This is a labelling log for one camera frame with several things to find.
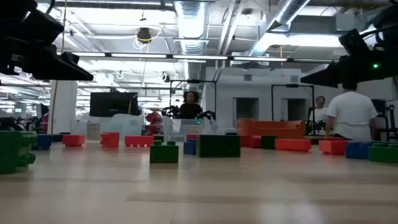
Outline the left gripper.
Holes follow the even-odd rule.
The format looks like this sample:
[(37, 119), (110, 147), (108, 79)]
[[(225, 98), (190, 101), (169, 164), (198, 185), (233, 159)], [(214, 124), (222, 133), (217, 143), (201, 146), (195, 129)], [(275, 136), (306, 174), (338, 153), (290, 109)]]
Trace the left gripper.
[(36, 80), (92, 81), (93, 75), (78, 66), (79, 56), (64, 52), (57, 55), (54, 39), (45, 37), (1, 36), (1, 72), (15, 75), (15, 67), (34, 75)]

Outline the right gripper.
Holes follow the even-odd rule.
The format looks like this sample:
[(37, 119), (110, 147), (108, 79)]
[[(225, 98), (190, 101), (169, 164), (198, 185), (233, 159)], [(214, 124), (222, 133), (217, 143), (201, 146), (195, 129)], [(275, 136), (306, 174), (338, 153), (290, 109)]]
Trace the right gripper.
[(347, 51), (337, 64), (332, 61), (325, 69), (300, 78), (301, 83), (337, 88), (338, 83), (367, 82), (397, 76), (397, 54), (385, 50)]

